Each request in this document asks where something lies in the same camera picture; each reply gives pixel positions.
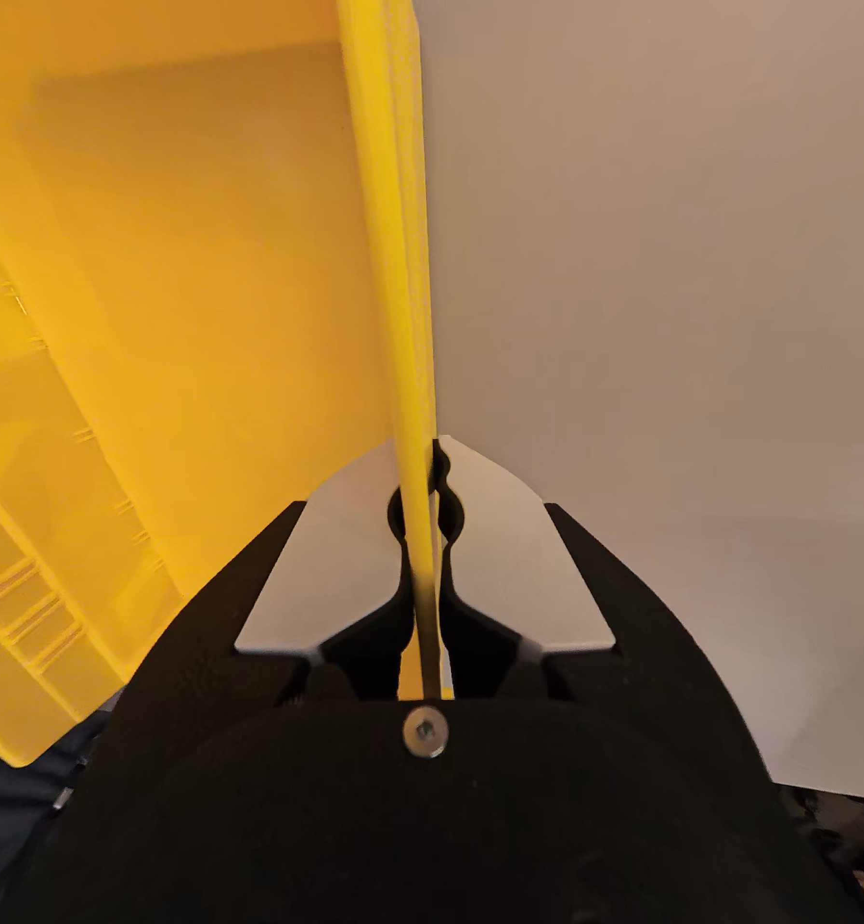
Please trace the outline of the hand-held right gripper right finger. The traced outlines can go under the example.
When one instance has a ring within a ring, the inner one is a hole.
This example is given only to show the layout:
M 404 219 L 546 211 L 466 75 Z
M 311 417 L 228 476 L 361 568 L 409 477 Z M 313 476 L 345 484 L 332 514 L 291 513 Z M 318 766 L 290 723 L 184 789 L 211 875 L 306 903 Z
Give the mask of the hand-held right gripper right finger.
M 440 636 L 456 699 L 495 697 L 516 664 L 616 639 L 541 497 L 449 435 L 435 444 Z

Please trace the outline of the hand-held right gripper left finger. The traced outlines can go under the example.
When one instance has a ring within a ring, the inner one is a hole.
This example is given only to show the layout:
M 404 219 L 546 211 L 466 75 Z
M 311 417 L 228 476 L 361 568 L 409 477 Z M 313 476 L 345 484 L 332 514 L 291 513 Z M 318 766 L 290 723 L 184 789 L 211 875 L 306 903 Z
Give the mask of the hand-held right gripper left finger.
M 414 631 L 392 440 L 305 501 L 234 647 L 338 667 L 362 700 L 396 700 Z

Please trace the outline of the yellow plastic box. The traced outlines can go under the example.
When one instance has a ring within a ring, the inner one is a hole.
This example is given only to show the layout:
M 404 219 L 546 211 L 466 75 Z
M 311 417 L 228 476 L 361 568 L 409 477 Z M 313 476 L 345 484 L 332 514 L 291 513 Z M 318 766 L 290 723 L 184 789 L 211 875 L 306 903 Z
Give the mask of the yellow plastic box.
M 438 686 L 413 2 L 0 2 L 0 758 L 392 440 Z

